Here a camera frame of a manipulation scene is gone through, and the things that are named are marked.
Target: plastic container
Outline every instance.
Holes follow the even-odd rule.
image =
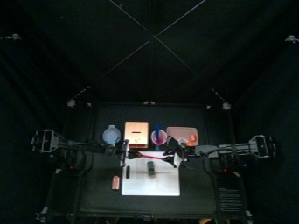
[[[150,139],[152,139],[152,142],[154,145],[162,145],[166,140],[165,132],[161,129],[158,129],[158,141],[156,141],[156,136],[154,136],[154,131],[153,131],[152,135],[150,135]]]
[[[120,130],[116,128],[113,124],[108,125],[102,133],[102,139],[106,144],[116,144],[120,140]]]

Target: orange box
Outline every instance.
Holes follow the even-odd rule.
[[[128,140],[128,147],[146,148],[148,122],[125,122],[125,139]]]

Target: black table surface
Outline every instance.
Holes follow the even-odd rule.
[[[150,133],[154,125],[166,127],[193,127],[198,131],[200,144],[228,144],[229,131],[225,111],[220,107],[184,105],[125,105],[125,104],[91,104],[90,107],[78,106],[69,108],[62,135],[65,139],[85,141],[93,139],[102,142],[102,132],[109,124],[116,125],[124,134],[125,122],[148,122]],[[154,217],[213,217],[216,202],[212,180],[201,168],[201,159],[192,158],[188,167],[178,169],[180,196],[128,196],[121,195],[121,190],[110,189],[114,175],[121,177],[121,167],[116,156],[93,155],[91,169],[83,176],[79,186],[78,214],[126,216],[129,214],[150,214]],[[55,177],[51,194],[51,206],[55,212],[66,203],[59,199],[65,189],[75,185],[75,180]]]

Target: ceiling cable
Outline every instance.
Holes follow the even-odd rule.
[[[162,47],[170,52],[172,56],[184,64],[184,66],[189,69],[189,71],[192,72],[192,74],[194,74],[196,76],[200,76],[189,67],[189,65],[182,61],[182,59],[177,56],[177,54],[172,51],[172,49],[165,45],[165,43],[156,37],[153,36],[154,39],[160,42],[160,44],[162,45]],[[220,96],[218,92],[210,87],[210,85],[208,84],[208,82],[200,78],[201,82],[204,83],[204,85],[209,88],[209,90],[213,92],[213,94],[221,99],[222,102],[226,102],[225,99]]]
[[[146,45],[149,43],[149,41],[146,41],[146,42],[144,42],[144,44],[142,45],[140,45],[117,63],[116,63],[116,65],[112,67],[112,68],[109,68],[97,78],[95,78],[95,80],[94,80],[94,82],[97,82],[101,78],[104,78],[104,76],[106,76],[114,69],[116,69],[116,67],[118,66],[118,65],[121,65],[124,62],[125,62],[125,60],[128,59],[128,58],[130,58],[130,56]],[[77,99],[79,96],[81,96],[81,94],[89,89],[89,88],[91,88],[91,86],[85,86],[85,88],[83,89],[81,89],[79,90],[79,92],[77,93],[77,94],[74,94],[73,95],[73,97],[67,100],[67,104],[70,103],[70,105],[71,105],[71,103],[73,103],[73,100],[74,99]]]
[[[142,27],[142,29],[148,32],[146,28],[137,22],[137,20],[126,13],[121,6],[118,6],[112,0],[108,0],[128,16],[129,18]]]
[[[206,0],[201,0],[154,36],[158,37]]]
[[[137,22],[137,20],[126,13],[126,11],[122,9],[121,4],[120,6],[112,1],[108,0],[126,15],[128,17],[138,24],[138,26],[146,31],[148,29],[141,25],[141,23]],[[188,64],[182,61],[182,59],[174,54],[174,52],[170,50],[170,48],[164,44],[164,42],[157,38],[158,35],[161,35],[206,0],[201,0],[156,35],[153,35],[152,37],[160,42],[160,44],[164,46],[164,48],[172,53],[173,57],[184,64],[184,66],[188,68],[188,70],[196,75],[200,76],[193,70],[192,68],[188,66]],[[128,56],[120,60],[120,62],[109,69],[106,70],[94,80],[98,81],[104,76],[106,76],[106,74],[109,74],[114,68],[124,63],[124,61],[149,43],[149,41],[146,41],[140,47],[136,48],[136,50],[128,54]],[[222,102],[226,102],[225,99],[220,96],[218,92],[209,86],[209,84],[206,83],[206,81],[200,78],[200,80],[202,81],[204,85],[209,88],[209,90],[213,92],[213,94],[221,99]],[[67,103],[70,102],[74,103],[74,99],[78,98],[78,96],[89,89],[91,88],[91,86],[86,86],[69,100]]]

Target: small red object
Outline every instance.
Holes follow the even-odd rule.
[[[112,179],[112,190],[117,190],[118,189],[118,176],[113,176]]]

